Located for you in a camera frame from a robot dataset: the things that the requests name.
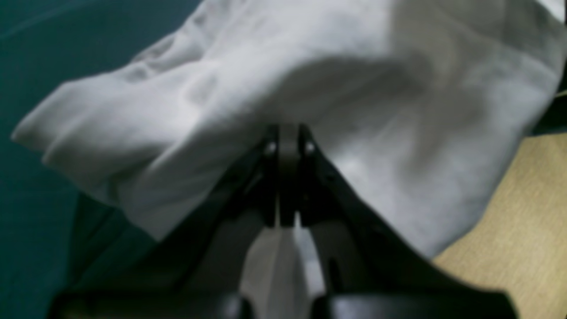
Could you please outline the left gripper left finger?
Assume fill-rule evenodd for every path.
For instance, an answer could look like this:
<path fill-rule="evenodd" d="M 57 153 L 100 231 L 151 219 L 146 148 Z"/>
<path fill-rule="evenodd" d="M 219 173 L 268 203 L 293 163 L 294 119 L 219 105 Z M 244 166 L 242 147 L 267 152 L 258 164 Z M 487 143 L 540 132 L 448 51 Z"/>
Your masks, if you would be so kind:
<path fill-rule="evenodd" d="M 253 319 L 239 291 L 249 247 L 274 226 L 282 129 L 268 127 L 164 241 L 135 265 L 61 293 L 50 319 Z"/>

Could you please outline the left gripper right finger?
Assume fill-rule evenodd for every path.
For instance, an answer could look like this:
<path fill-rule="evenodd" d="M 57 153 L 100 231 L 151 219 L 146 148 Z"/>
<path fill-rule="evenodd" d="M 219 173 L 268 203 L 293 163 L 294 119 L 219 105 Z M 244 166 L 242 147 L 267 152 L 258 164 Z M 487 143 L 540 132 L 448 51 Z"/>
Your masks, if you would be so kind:
<path fill-rule="evenodd" d="M 326 288 L 312 319 L 516 319 L 504 292 L 473 288 L 420 256 L 291 126 L 290 202 L 308 228 Z"/>

